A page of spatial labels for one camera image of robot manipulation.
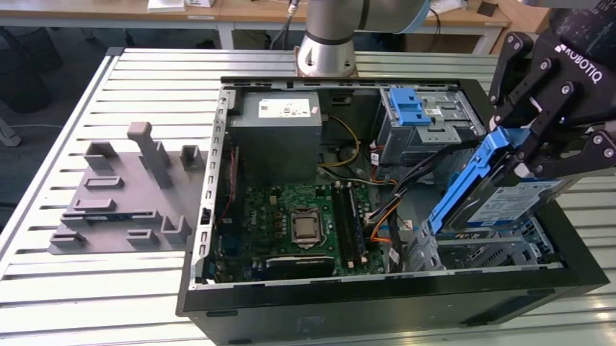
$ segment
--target desk leg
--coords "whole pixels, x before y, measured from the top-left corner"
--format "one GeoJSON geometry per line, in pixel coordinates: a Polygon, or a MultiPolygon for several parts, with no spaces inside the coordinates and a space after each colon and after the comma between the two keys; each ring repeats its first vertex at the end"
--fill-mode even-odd
{"type": "Polygon", "coordinates": [[[233,50],[234,45],[233,45],[233,29],[234,29],[234,24],[233,23],[218,23],[216,29],[219,31],[219,37],[220,37],[220,49],[228,49],[233,50]]]}
{"type": "Polygon", "coordinates": [[[0,142],[7,146],[17,146],[21,143],[21,137],[17,136],[11,126],[0,118],[0,142]]]}
{"type": "Polygon", "coordinates": [[[473,54],[490,54],[501,31],[502,27],[485,27],[484,35],[474,45],[473,54]]]}

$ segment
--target wooden desk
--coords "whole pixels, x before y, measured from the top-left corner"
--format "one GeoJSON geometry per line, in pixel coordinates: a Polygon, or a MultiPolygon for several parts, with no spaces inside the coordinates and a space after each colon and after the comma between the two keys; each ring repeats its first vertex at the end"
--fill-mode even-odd
{"type": "Polygon", "coordinates": [[[0,17],[186,21],[191,16],[207,16],[216,20],[220,8],[222,0],[212,8],[186,6],[183,12],[164,13],[148,13],[147,0],[0,0],[0,17]]]}
{"type": "MultiPolygon", "coordinates": [[[[472,0],[477,8],[480,0],[472,0]]],[[[291,30],[305,30],[306,6],[299,6],[291,30]]],[[[150,29],[214,29],[222,49],[233,49],[234,30],[278,30],[287,5],[270,0],[218,0],[212,8],[187,6],[184,12],[148,13],[147,0],[0,0],[0,25],[48,27],[139,27],[150,29]]],[[[474,10],[441,14],[444,35],[478,35],[473,53],[488,54],[501,30],[510,24],[500,10],[493,17],[474,10]]],[[[417,33],[432,34],[429,17],[417,33]]]]}
{"type": "MultiPolygon", "coordinates": [[[[480,0],[470,0],[470,9],[454,9],[440,14],[441,33],[444,35],[478,35],[473,54],[489,54],[497,42],[498,35],[510,20],[500,9],[492,17],[477,13],[480,0]]],[[[294,16],[291,30],[305,30],[306,6],[301,5],[294,16]]],[[[223,0],[219,20],[233,23],[231,30],[278,30],[287,15],[287,5],[283,1],[271,0],[223,0]]],[[[436,17],[430,16],[424,25],[414,31],[418,34],[433,34],[436,17]]]]}

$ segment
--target cable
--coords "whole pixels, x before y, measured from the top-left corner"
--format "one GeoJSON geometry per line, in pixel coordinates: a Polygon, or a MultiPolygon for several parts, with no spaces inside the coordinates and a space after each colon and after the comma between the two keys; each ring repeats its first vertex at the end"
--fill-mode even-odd
{"type": "Polygon", "coordinates": [[[233,185],[233,166],[234,164],[235,164],[235,151],[231,150],[231,168],[228,169],[230,194],[228,194],[227,205],[224,206],[224,210],[222,211],[220,219],[216,222],[216,226],[222,223],[222,220],[224,219],[224,215],[227,214],[227,211],[228,211],[228,206],[231,205],[233,194],[235,193],[235,186],[233,185]]]}
{"type": "Polygon", "coordinates": [[[377,223],[377,226],[374,227],[374,230],[373,230],[373,233],[370,235],[370,241],[381,241],[381,242],[386,242],[386,243],[392,243],[392,239],[389,238],[379,238],[377,237],[377,234],[378,234],[378,228],[381,227],[381,225],[383,224],[385,220],[388,219],[388,216],[394,212],[396,208],[400,206],[401,204],[401,201],[398,201],[394,205],[394,207],[388,211],[388,213],[385,214],[385,216],[381,218],[381,220],[378,221],[377,223]]]}
{"type": "Polygon", "coordinates": [[[388,225],[389,225],[389,234],[392,239],[392,250],[397,256],[389,253],[389,272],[401,272],[402,269],[402,239],[400,235],[400,228],[397,227],[397,211],[394,210],[393,213],[388,217],[388,225]]]}
{"type": "Polygon", "coordinates": [[[60,125],[51,125],[51,124],[32,124],[32,125],[13,125],[12,128],[64,128],[60,125]]]}
{"type": "Polygon", "coordinates": [[[430,9],[430,12],[434,14],[434,17],[436,17],[436,31],[434,31],[434,36],[432,38],[430,48],[424,50],[424,53],[432,52],[432,49],[434,48],[436,43],[438,42],[438,39],[441,38],[441,17],[438,16],[437,11],[434,11],[433,9],[430,9]]]}
{"type": "Polygon", "coordinates": [[[282,25],[281,31],[277,33],[277,35],[274,36],[274,39],[271,40],[270,50],[274,50],[274,45],[277,44],[277,41],[278,41],[278,39],[281,38],[282,35],[285,35],[285,39],[283,39],[283,42],[282,42],[282,49],[286,48],[285,40],[287,39],[289,27],[291,25],[293,16],[298,12],[298,6],[299,6],[299,0],[290,0],[289,1],[287,21],[282,25]]]}
{"type": "Polygon", "coordinates": [[[318,166],[319,167],[341,167],[355,161],[357,155],[359,155],[359,139],[357,138],[357,135],[353,132],[351,128],[347,126],[347,124],[345,124],[345,122],[338,117],[334,117],[333,115],[330,115],[329,117],[334,119],[345,127],[345,129],[349,131],[350,135],[353,136],[353,139],[355,140],[355,152],[353,153],[353,156],[350,157],[350,159],[342,162],[330,162],[330,163],[319,164],[318,166]]]}
{"type": "Polygon", "coordinates": [[[337,173],[334,173],[330,169],[327,169],[327,167],[319,167],[325,173],[327,173],[327,175],[337,179],[337,180],[345,180],[345,181],[349,181],[349,182],[361,182],[362,184],[367,184],[367,185],[385,185],[382,183],[375,183],[375,182],[369,182],[367,180],[363,180],[363,179],[357,179],[357,178],[346,178],[346,177],[341,177],[337,173]]]}
{"type": "MultiPolygon", "coordinates": [[[[377,173],[377,166],[373,166],[373,168],[370,169],[370,180],[373,182],[379,182],[379,183],[385,183],[385,179],[383,180],[377,180],[377,176],[374,175],[377,173]]],[[[389,183],[390,184],[397,184],[397,180],[396,179],[389,179],[389,183]]]]}

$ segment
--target orange wire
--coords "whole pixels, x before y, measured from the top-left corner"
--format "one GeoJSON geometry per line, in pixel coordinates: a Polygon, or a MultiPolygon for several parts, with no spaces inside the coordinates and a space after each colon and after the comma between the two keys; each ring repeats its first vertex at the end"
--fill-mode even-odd
{"type": "MultiPolygon", "coordinates": [[[[374,179],[374,172],[377,171],[377,166],[373,166],[371,170],[370,170],[370,181],[371,182],[375,182],[377,184],[382,184],[385,182],[385,180],[377,180],[374,179]]],[[[389,180],[389,183],[390,184],[397,184],[397,180],[396,179],[390,179],[389,180]]]]}
{"type": "Polygon", "coordinates": [[[374,227],[373,234],[370,235],[370,241],[385,241],[388,243],[392,243],[392,240],[389,238],[377,238],[377,233],[378,233],[378,228],[383,224],[385,220],[388,219],[388,216],[394,212],[396,208],[400,206],[402,201],[398,201],[394,205],[394,207],[388,211],[388,213],[383,215],[381,220],[377,223],[377,227],[374,227]]]}

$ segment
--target slotted aluminum surface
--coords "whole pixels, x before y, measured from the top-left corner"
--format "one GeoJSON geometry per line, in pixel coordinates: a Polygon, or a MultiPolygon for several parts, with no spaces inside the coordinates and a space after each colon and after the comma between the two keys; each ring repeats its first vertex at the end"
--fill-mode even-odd
{"type": "MultiPolygon", "coordinates": [[[[453,54],[357,55],[362,77],[478,79],[485,89],[496,62],[494,57],[453,54]]],[[[82,179],[88,141],[106,139],[116,150],[136,151],[123,139],[127,125],[150,121],[152,137],[168,151],[183,144],[207,148],[219,77],[273,75],[294,75],[290,53],[127,49],[120,57],[106,58],[0,237],[1,345],[211,345],[174,314],[182,252],[53,256],[47,245],[82,179]]],[[[616,177],[584,179],[560,203],[615,283],[501,326],[298,344],[613,345],[616,177]]]]}

